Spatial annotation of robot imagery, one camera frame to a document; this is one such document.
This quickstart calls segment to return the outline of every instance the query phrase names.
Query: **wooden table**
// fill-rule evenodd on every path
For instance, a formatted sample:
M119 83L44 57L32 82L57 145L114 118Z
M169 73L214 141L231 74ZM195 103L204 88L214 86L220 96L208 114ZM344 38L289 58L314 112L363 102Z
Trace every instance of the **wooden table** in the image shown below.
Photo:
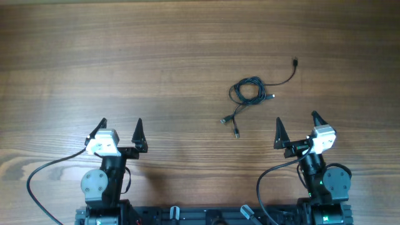
M292 140L317 110L337 130L327 163L353 172L356 224L400 219L398 2L224 1L0 8L0 224L52 224L26 191L38 166L81 150L101 118L130 139L144 121L149 152L129 161L134 206L257 206L256 181L287 162L273 149L280 116ZM276 98L219 120L228 89L286 79ZM244 90L247 96L255 89ZM84 153L44 169L37 198L63 223L84 206ZM306 197L295 166L261 183L268 204Z

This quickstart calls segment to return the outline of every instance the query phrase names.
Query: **wooden tabletop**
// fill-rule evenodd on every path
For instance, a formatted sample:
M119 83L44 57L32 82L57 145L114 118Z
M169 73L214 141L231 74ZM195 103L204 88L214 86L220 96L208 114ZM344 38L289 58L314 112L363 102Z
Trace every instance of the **wooden tabletop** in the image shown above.
M130 146L143 119L149 152L128 161L134 206L257 206L256 181L285 163L276 117L292 140L311 112L337 130L327 163L353 172L355 224L400 219L398 2L198 1L0 7L0 224L52 224L26 191L40 165L76 153L101 118ZM228 89L285 80L275 99L233 125ZM243 89L246 96L256 88ZM44 169L32 191L61 222L84 206L84 153ZM295 166L261 183L267 204L308 196Z

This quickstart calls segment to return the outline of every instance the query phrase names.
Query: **tangled black cord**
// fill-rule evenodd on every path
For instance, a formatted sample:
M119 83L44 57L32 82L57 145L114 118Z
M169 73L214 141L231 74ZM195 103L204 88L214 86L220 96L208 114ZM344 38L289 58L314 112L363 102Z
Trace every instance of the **tangled black cord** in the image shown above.
M263 101L265 101L266 99L272 99L275 98L274 94L267 94L266 88L265 86L278 86L278 85L282 85L288 81L290 81L290 79L293 78L294 74L296 73L296 68L298 66L298 59L295 57L293 59L293 73L292 75L287 78L285 81L277 83L277 84L265 84L260 77L254 76L254 77L248 77L248 78L244 78L242 80L240 80L238 83L234 84L231 86L231 88L229 88L228 94L229 94L229 98L236 103L238 106L236 107L236 109L233 111L233 113L229 116L224 117L221 120L221 123L226 123L230 120L233 121L233 125L234 125L234 129L233 132L236 136L236 138L240 138L240 134L239 134L239 129L238 129L238 125L236 124L236 120L235 120L235 116L236 114L240 113L241 111L243 111L243 109L246 109L248 106L252 106L252 105L256 105L256 104L260 104ZM258 87L258 94L257 96L254 96L252 98L246 98L242 95L242 93L240 93L240 87L244 84L252 84ZM232 92L235 91L237 98L239 99L239 101L236 101L235 99L233 99L232 97Z

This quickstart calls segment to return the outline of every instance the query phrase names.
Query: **wood grain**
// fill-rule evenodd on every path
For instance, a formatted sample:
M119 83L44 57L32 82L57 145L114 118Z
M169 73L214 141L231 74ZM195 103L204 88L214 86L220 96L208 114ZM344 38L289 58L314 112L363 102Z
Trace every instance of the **wood grain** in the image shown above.
M138 118L149 153L129 161L135 206L257 206L258 176L286 162L317 110L338 131L328 163L353 171L356 224L400 219L400 41L395 1L140 2L0 7L0 224L51 224L26 191L38 166L75 152L102 117L129 145ZM276 98L219 120L229 87L286 79ZM247 89L246 94L254 92ZM86 153L35 176L32 190L63 223L84 205ZM265 203L307 196L294 166L262 182Z

